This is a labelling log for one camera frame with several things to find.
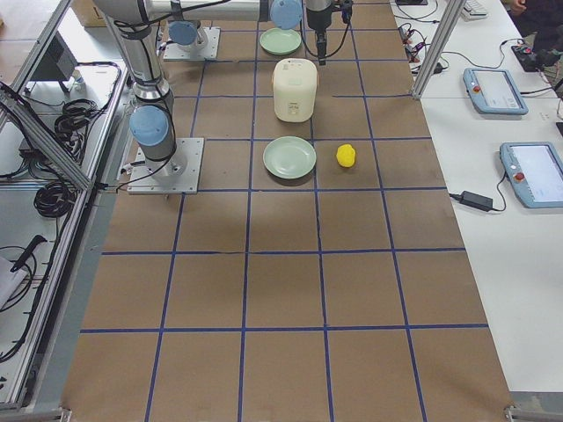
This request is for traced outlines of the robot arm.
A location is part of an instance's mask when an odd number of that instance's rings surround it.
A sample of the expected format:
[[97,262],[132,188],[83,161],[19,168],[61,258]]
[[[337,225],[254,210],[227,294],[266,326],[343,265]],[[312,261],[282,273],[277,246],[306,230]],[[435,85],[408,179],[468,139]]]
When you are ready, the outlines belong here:
[[328,54],[326,31],[332,24],[334,1],[171,1],[169,34],[172,40],[188,46],[197,41],[197,21],[226,19],[274,23],[282,30],[303,21],[315,33],[318,64],[325,65]]
[[271,21],[287,30],[303,17],[299,1],[96,1],[119,45],[137,106],[129,121],[150,173],[179,167],[172,117],[174,96],[158,58],[157,24],[168,22],[168,33],[179,45],[191,45],[201,20]]

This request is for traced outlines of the green plate near arm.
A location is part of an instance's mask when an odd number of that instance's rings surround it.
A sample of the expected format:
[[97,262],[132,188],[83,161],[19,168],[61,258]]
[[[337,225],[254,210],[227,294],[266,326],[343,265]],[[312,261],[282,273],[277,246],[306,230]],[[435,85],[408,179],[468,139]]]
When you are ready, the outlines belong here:
[[317,162],[317,154],[314,147],[305,139],[282,136],[267,144],[262,159],[272,175],[283,179],[298,179],[313,170]]
[[302,44],[301,36],[295,30],[271,28],[260,35],[260,46],[272,55],[289,55]]

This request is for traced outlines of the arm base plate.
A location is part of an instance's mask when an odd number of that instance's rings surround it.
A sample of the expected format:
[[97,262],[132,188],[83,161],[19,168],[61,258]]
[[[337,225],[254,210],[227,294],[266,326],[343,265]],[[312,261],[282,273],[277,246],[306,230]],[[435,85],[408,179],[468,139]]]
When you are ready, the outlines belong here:
[[126,185],[131,194],[177,194],[198,192],[204,139],[177,138],[177,149],[171,160],[162,163],[147,160],[141,147],[137,148],[136,165],[131,172],[132,181]]
[[179,29],[169,31],[164,60],[166,62],[205,62],[217,58],[219,27],[189,27],[182,34]]

